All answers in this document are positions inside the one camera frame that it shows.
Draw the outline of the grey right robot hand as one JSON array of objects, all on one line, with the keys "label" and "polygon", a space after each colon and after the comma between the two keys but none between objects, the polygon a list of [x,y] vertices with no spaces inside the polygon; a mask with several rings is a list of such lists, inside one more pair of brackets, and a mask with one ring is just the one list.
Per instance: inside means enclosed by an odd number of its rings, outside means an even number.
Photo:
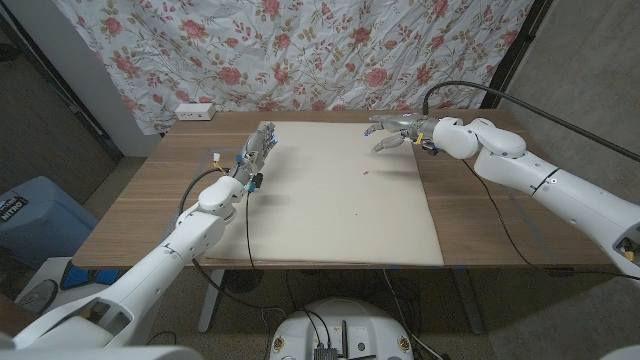
[{"label": "grey right robot hand", "polygon": [[399,115],[374,115],[369,118],[372,125],[365,132],[369,136],[376,131],[385,130],[391,136],[382,139],[372,149],[372,153],[379,153],[411,142],[420,145],[421,148],[432,155],[438,152],[434,144],[433,133],[439,120],[418,113],[406,113]]}]

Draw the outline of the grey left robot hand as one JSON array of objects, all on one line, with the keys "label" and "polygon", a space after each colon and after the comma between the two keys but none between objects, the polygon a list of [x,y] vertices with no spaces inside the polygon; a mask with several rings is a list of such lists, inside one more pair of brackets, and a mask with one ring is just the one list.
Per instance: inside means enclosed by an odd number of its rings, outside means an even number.
[{"label": "grey left robot hand", "polygon": [[277,143],[275,124],[273,122],[261,124],[249,136],[241,152],[236,156],[236,164],[229,172],[229,176],[242,185],[247,185],[263,168],[268,154]]}]

